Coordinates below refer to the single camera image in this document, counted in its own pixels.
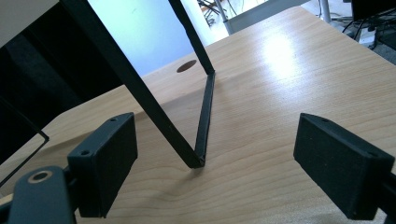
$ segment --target desk surface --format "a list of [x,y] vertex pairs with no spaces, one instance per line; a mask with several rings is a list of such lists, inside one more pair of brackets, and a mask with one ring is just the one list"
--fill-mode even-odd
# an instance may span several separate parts
[[[139,158],[107,219],[92,223],[348,223],[293,159],[302,112],[331,119],[396,155],[396,66],[294,7],[207,47],[217,70],[206,167],[190,170],[120,87],[66,111],[22,174],[66,155],[112,116],[134,111]],[[205,86],[187,56],[144,77],[193,146]],[[42,140],[0,166],[8,174]],[[384,215],[379,213],[376,222]]]

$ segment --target laminate tabletop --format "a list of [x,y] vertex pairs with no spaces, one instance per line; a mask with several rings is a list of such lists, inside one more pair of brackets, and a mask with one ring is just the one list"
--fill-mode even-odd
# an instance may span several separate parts
[[[105,120],[135,113],[138,159],[106,219],[78,223],[352,223],[293,158],[301,113],[331,119],[396,155],[396,66],[301,7],[210,45],[216,69],[206,165],[189,169],[121,86],[54,119],[49,142],[1,189],[67,154]],[[144,81],[194,146],[205,87],[195,54]],[[41,143],[0,166],[4,178]],[[378,212],[376,223],[385,215]]]

